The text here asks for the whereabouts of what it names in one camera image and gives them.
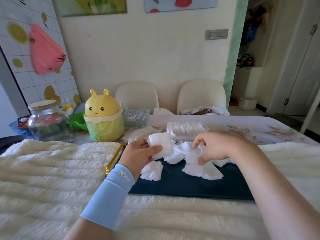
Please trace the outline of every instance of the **pink plastic bag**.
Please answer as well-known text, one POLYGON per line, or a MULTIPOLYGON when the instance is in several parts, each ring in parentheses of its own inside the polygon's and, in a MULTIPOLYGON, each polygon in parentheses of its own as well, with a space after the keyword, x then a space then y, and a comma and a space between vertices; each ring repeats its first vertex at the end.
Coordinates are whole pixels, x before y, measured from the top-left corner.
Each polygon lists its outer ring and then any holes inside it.
POLYGON ((54 42, 38 24, 32 24, 30 52, 37 74, 54 72, 60 69, 66 60, 61 46, 54 42))

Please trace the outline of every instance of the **white container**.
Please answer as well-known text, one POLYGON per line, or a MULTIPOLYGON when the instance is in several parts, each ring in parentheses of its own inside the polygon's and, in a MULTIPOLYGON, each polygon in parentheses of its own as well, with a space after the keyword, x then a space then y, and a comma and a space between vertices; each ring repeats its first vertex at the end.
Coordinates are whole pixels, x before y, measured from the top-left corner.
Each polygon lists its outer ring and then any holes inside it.
POLYGON ((250 97, 241 98, 238 108, 243 111, 252 111, 256 108, 257 100, 250 97))

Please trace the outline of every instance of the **glass jar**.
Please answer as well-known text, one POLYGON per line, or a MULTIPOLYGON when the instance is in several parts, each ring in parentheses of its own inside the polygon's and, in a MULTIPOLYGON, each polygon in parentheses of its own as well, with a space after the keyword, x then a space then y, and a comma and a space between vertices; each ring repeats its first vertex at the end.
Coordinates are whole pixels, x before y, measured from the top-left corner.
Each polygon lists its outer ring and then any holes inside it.
POLYGON ((28 127, 38 141, 73 142, 75 135, 67 123, 69 118, 54 100, 39 101, 30 104, 31 116, 28 127))

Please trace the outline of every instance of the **white fluffy blanket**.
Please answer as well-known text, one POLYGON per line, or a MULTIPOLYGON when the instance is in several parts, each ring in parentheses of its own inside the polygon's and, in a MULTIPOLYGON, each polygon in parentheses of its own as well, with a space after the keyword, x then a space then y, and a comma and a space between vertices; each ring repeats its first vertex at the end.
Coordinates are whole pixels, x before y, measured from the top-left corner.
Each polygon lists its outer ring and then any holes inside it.
MULTIPOLYGON (((104 180, 117 143, 25 140, 0 156, 0 239, 63 239, 104 180)), ((261 149, 320 210, 320 146, 261 149)), ((252 202, 130 195, 115 239, 269 239, 252 202)))

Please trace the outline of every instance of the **chair backrest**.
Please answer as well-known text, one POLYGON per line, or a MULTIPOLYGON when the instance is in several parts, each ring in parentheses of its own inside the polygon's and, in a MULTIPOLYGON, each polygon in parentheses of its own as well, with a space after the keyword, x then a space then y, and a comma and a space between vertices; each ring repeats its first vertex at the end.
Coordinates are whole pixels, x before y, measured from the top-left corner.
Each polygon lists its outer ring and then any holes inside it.
POLYGON ((115 92, 115 99, 128 109, 150 109, 151 114, 154 108, 159 108, 158 94, 154 85, 145 81, 122 83, 115 92))
POLYGON ((177 114, 183 109, 199 106, 226 108, 226 92, 223 86, 211 79, 196 79, 184 83, 179 91, 177 114))

